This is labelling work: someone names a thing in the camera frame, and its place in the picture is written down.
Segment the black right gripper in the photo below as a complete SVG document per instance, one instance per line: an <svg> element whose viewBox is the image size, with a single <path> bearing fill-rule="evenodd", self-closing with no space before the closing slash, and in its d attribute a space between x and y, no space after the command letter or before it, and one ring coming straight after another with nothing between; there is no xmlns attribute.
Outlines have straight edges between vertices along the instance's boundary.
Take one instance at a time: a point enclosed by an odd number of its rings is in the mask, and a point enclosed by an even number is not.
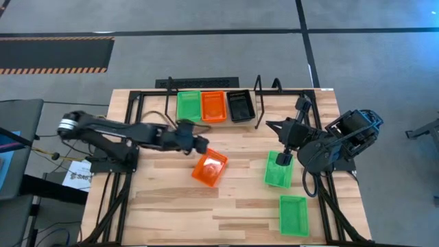
<svg viewBox="0 0 439 247"><path fill-rule="evenodd" d="M310 141L316 139L322 131L303 123L308 118L312 103L305 98L298 98L295 108L298 114L295 119L287 117L283 121L266 121L266 125L276 130L278 140L284 145L284 151L277 156L278 165L289 165L292 150L298 151Z"/></svg>

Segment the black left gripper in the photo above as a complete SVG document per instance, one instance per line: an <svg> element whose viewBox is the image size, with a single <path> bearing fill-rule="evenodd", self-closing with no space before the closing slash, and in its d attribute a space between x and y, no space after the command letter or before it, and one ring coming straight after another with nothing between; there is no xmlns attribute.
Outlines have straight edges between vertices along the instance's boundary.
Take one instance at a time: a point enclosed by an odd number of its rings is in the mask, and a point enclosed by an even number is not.
<svg viewBox="0 0 439 247"><path fill-rule="evenodd" d="M167 144L175 150L182 150L185 154L190 154L192 150L195 150L199 154L206 154L209 140L194 135L195 123L183 119L178 120L176 124L176 129L169 132L167 136Z"/></svg>

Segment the orange plastic slotted basket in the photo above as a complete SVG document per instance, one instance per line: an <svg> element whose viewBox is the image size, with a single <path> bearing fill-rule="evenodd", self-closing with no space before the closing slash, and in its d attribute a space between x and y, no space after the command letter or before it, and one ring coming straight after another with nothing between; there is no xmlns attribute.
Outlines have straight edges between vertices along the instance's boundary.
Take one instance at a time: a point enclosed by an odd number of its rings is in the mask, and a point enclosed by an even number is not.
<svg viewBox="0 0 439 247"><path fill-rule="evenodd" d="M195 166L191 176L209 187L215 187L226 169L228 157L207 149Z"/></svg>
<svg viewBox="0 0 439 247"><path fill-rule="evenodd" d="M201 92L202 121L208 123L226 120L226 102L223 91Z"/></svg>

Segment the green plastic slotted basket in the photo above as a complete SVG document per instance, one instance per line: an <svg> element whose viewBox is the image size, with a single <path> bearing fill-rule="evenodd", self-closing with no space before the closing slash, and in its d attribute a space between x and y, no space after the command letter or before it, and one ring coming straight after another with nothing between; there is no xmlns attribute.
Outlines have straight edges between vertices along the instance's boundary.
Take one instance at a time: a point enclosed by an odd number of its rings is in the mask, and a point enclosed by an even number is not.
<svg viewBox="0 0 439 247"><path fill-rule="evenodd" d="M302 196L281 196L279 200L279 231L294 237L309 236L307 199Z"/></svg>
<svg viewBox="0 0 439 247"><path fill-rule="evenodd" d="M292 184L292 175L294 169L294 160L291 159L288 166L281 166L276 163L276 151L269 151L265 167L265 184L288 189Z"/></svg>
<svg viewBox="0 0 439 247"><path fill-rule="evenodd" d="M177 94L177 119L201 120L201 92L183 91Z"/></svg>

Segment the black plastic slotted basket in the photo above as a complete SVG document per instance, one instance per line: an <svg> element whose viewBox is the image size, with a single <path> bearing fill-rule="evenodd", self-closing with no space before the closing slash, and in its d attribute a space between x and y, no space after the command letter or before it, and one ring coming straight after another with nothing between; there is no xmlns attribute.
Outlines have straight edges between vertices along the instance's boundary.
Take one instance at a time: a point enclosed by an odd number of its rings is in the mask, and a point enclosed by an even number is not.
<svg viewBox="0 0 439 247"><path fill-rule="evenodd" d="M249 90L229 91L226 93L231 121L234 123L250 121L255 111Z"/></svg>

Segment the black perforated floor strip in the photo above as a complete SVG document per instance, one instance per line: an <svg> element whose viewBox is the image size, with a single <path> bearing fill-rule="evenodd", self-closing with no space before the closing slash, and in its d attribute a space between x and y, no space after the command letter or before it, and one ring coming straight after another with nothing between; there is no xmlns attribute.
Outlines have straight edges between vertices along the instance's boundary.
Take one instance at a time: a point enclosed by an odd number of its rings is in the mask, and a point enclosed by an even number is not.
<svg viewBox="0 0 439 247"><path fill-rule="evenodd" d="M172 89L239 88L238 77L181 78L171 81Z"/></svg>

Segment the white printed paper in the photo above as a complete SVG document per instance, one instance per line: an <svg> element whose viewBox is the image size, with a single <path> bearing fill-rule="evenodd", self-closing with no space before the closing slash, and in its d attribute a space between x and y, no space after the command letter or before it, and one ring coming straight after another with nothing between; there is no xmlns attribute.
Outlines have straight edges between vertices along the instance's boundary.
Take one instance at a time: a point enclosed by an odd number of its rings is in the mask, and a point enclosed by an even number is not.
<svg viewBox="0 0 439 247"><path fill-rule="evenodd" d="M91 163L88 161L73 161L62 182L63 186L89 192L91 188Z"/></svg>

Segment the black metal stand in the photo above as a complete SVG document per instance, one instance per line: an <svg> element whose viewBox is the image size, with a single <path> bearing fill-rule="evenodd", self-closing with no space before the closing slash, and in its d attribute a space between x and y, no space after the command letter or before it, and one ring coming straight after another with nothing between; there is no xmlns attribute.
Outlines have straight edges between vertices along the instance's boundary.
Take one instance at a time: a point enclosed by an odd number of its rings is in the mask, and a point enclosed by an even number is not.
<svg viewBox="0 0 439 247"><path fill-rule="evenodd" d="M405 135L408 139L416 139L422 135L428 134L431 135L435 140L439 141L439 119L427 123L416 130L405 131Z"/></svg>

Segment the black furniture beam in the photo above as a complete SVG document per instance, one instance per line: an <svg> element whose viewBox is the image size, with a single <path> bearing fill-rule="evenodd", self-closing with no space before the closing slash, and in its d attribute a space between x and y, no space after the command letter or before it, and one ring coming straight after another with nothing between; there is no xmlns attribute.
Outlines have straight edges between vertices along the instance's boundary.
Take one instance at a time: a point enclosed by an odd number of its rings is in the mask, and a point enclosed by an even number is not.
<svg viewBox="0 0 439 247"><path fill-rule="evenodd" d="M88 197L86 191L53 183L27 174L23 176L21 181L19 195L32 195L80 205L85 205Z"/></svg>

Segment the black hazard-striped floor mat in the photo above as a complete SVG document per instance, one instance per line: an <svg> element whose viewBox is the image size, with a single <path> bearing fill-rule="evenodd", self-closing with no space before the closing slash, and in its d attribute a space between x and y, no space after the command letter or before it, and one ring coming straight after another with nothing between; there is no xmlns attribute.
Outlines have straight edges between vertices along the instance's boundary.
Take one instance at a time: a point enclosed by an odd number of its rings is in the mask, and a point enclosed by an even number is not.
<svg viewBox="0 0 439 247"><path fill-rule="evenodd" d="M0 75L105 73L115 38L0 38Z"/></svg>

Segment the black slanted bar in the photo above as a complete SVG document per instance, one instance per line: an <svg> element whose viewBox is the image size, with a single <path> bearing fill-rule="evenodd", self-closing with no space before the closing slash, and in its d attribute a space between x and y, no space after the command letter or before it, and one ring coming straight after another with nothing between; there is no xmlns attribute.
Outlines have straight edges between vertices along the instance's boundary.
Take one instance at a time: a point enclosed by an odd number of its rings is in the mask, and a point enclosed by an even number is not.
<svg viewBox="0 0 439 247"><path fill-rule="evenodd" d="M32 147L33 142L21 137L20 135L14 134L13 132L10 132L9 130L6 130L4 128L0 127L0 135L7 137L8 139L12 140L13 144L19 143L23 146Z"/></svg>

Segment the blue flat item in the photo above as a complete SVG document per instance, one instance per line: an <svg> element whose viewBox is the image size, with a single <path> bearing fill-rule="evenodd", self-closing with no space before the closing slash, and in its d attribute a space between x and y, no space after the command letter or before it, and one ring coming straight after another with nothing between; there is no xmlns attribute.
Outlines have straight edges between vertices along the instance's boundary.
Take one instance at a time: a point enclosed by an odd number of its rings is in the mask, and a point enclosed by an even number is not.
<svg viewBox="0 0 439 247"><path fill-rule="evenodd" d="M5 182L14 151L23 147L22 143L0 134L0 190Z"/></svg>

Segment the wooden shelf with black frame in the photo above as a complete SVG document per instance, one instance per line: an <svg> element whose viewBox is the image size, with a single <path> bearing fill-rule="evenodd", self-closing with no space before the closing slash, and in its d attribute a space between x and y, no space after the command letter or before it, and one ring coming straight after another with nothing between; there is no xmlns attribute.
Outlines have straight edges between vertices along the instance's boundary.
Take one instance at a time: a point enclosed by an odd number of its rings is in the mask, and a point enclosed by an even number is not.
<svg viewBox="0 0 439 247"><path fill-rule="evenodd" d="M167 121L169 121L173 125L175 125L178 120L182 120L182 119L177 119L177 94L183 91L200 91L200 92L223 91L224 92L224 98L226 102L226 114L227 114L226 120L223 122L216 122L216 123L208 123L202 121L202 105L201 105L201 120L199 122L194 122L195 125L197 125L200 128L204 127L205 129L209 129L209 128L232 128L232 127L248 127L248 126L253 128L258 128L259 124L261 123L261 120L263 119L265 113L263 96L266 94L266 92L262 88L260 76L257 76L255 85L251 89L240 89L240 88L238 89L232 89L232 88L172 89L171 88L172 80L173 80L172 78L162 80L161 86L163 89L165 89L164 116L166 116ZM250 121L234 123L231 121L226 93L229 91L242 91L242 90L250 91L250 96L252 98L252 104L255 111L255 118L251 119Z"/></svg>

